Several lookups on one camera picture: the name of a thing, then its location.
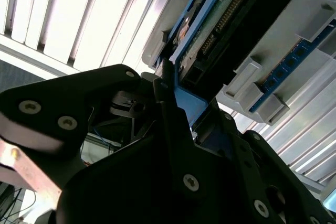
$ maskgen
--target black metal frame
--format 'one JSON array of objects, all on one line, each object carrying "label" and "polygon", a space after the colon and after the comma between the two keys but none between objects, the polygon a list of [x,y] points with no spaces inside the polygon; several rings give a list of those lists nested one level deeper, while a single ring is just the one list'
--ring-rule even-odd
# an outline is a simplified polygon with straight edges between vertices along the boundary
[{"label": "black metal frame", "polygon": [[[140,78],[115,65],[0,94],[3,155],[3,146],[11,147],[15,162],[32,161],[62,190],[53,198],[56,223],[283,223],[279,214],[286,223],[336,223],[267,142],[256,132],[239,133],[216,102],[194,125],[195,144],[166,69],[163,79]],[[25,100],[41,111],[20,111]],[[128,140],[84,168],[80,146],[106,113],[131,118]],[[77,121],[75,129],[59,127],[65,115]],[[32,182],[25,165],[13,167],[32,189],[48,189]],[[190,175],[195,180],[186,181]]]}]

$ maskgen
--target memory slot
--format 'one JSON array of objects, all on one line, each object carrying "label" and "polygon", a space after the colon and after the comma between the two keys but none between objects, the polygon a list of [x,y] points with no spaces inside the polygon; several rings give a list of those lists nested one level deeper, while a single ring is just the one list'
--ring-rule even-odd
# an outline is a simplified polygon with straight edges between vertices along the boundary
[{"label": "memory slot", "polygon": [[335,26],[336,20],[334,19],[313,42],[301,39],[259,86],[260,90],[264,94],[249,111],[252,113],[255,112],[262,105],[262,103],[265,102],[265,100],[287,79],[287,77],[289,77],[289,75],[335,29]]}]

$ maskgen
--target bolt head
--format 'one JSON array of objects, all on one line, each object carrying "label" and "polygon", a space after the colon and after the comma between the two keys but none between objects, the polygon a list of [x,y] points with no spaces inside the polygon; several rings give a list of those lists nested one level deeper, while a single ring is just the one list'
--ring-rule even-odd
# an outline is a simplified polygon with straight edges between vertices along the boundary
[{"label": "bolt head", "polygon": [[41,111],[41,105],[38,102],[27,100],[19,104],[19,109],[25,114],[33,115]]},{"label": "bolt head", "polygon": [[269,217],[269,211],[266,205],[261,200],[256,199],[254,201],[254,207],[261,216],[263,216],[264,218]]},{"label": "bolt head", "polygon": [[253,138],[255,140],[260,140],[260,136],[258,136],[258,134],[256,134],[256,133],[253,133]]},{"label": "bolt head", "polygon": [[77,127],[77,121],[70,117],[70,116],[61,116],[58,119],[58,126],[60,126],[62,129],[71,131],[74,130]]},{"label": "bolt head", "polygon": [[184,175],[183,183],[191,191],[198,191],[200,188],[197,179],[191,174]]},{"label": "bolt head", "polygon": [[131,71],[126,71],[126,74],[127,74],[129,77],[134,77],[134,76],[135,76]]}]

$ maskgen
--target cable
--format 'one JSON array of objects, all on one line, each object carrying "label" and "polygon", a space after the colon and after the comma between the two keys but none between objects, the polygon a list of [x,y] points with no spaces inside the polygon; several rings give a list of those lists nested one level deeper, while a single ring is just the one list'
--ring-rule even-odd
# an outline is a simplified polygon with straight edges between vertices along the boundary
[{"label": "cable", "polygon": [[[8,216],[11,215],[11,213],[12,213],[12,211],[13,211],[13,209],[14,209],[14,206],[15,206],[15,204],[16,204],[17,198],[19,197],[19,194],[20,194],[21,191],[22,191],[22,188],[21,188],[21,189],[18,189],[18,190],[16,190],[16,191],[19,191],[19,192],[17,193],[17,195],[15,196],[15,198],[13,199],[13,201],[12,201],[12,203],[11,203],[11,206],[10,206],[11,210],[9,211]],[[8,216],[7,216],[6,218],[3,219],[3,220],[5,220],[5,223],[4,223],[4,224],[6,224],[6,222],[9,221],[9,220],[8,220]]]},{"label": "cable", "polygon": [[36,193],[33,191],[33,193],[34,193],[34,202],[29,206],[29,207],[26,207],[25,209],[22,209],[22,210],[20,210],[20,211],[18,211],[18,212],[15,212],[15,213],[13,213],[13,214],[11,214],[11,215],[9,215],[9,216],[7,216],[7,218],[9,218],[10,216],[13,216],[13,215],[16,215],[16,214],[18,214],[18,213],[20,213],[20,212],[22,212],[22,211],[25,211],[25,210],[27,210],[28,208],[30,208],[30,207],[32,207],[34,204],[35,204],[35,202],[36,202]]},{"label": "cable", "polygon": [[102,141],[105,145],[107,145],[107,146],[110,145],[109,143],[107,143],[107,142],[101,137],[101,135],[98,133],[98,131],[96,130],[96,128],[93,128],[93,130],[94,130],[94,132],[97,134],[97,136],[100,137],[101,141]]}]

